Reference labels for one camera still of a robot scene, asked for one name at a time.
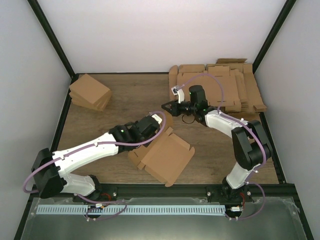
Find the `brown cardboard box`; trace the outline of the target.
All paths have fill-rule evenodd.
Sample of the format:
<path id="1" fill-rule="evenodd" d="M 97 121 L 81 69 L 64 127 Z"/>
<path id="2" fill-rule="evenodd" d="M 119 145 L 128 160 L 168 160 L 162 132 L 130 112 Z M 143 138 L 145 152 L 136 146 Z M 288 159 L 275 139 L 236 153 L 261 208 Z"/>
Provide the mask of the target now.
<path id="1" fill-rule="evenodd" d="M 165 113 L 164 130 L 148 146 L 139 146 L 128 153 L 130 161 L 171 187 L 195 154 L 195 148 L 173 133 L 173 117 Z"/>

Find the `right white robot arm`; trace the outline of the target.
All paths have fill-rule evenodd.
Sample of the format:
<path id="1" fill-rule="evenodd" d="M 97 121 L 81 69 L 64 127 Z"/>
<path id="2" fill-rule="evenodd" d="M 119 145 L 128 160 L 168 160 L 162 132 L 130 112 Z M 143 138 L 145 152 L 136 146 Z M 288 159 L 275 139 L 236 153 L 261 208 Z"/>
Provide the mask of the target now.
<path id="1" fill-rule="evenodd" d="M 222 181 L 221 195 L 229 202 L 236 200 L 251 174 L 258 172 L 273 155 L 273 148 L 262 124 L 258 120 L 246 121 L 231 117 L 210 106 L 201 85 L 189 88 L 189 101 L 185 100 L 180 86 L 172 87 L 171 91 L 178 98 L 163 104 L 163 110 L 173 117 L 192 115 L 198 123 L 232 139 L 236 163 Z"/>

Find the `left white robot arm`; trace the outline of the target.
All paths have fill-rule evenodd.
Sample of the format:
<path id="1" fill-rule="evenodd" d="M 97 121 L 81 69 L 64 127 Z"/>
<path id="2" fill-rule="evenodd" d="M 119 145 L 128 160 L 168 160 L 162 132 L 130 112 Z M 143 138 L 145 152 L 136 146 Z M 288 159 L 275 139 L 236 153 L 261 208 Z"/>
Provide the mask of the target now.
<path id="1" fill-rule="evenodd" d="M 31 168 L 39 196 L 47 199 L 60 193 L 72 193 L 97 202 L 102 196 L 97 177 L 73 172 L 96 160 L 148 145 L 160 130 L 162 121 L 157 114 L 148 115 L 139 121 L 117 125 L 94 140 L 66 150 L 40 150 Z"/>

